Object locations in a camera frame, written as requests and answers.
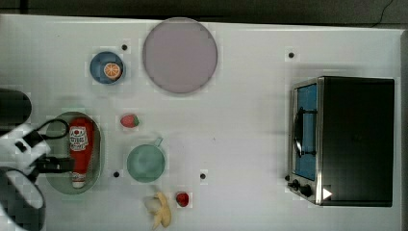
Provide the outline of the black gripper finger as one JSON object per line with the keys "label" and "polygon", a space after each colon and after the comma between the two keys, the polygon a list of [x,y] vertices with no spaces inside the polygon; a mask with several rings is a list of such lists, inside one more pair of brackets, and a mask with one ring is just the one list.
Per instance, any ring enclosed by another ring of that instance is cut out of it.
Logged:
{"label": "black gripper finger", "polygon": [[39,173],[64,173],[74,169],[75,160],[72,158],[44,157],[36,160]]}

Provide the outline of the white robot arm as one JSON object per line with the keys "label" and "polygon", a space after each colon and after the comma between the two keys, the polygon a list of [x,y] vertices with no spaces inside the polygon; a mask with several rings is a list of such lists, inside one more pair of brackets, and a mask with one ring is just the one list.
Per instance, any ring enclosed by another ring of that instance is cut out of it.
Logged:
{"label": "white robot arm", "polygon": [[24,231],[41,231],[46,202],[36,184],[42,173],[65,173],[74,169],[72,158],[49,156],[48,140],[68,134],[68,124],[51,119],[39,128],[20,124],[1,136],[1,210]]}

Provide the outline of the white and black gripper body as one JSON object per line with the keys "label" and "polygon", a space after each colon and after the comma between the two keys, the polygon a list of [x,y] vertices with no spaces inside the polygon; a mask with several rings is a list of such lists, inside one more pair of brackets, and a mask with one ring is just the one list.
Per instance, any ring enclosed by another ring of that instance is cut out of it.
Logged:
{"label": "white and black gripper body", "polygon": [[34,127],[21,124],[0,137],[0,165],[30,174],[35,161],[50,150],[50,146]]}

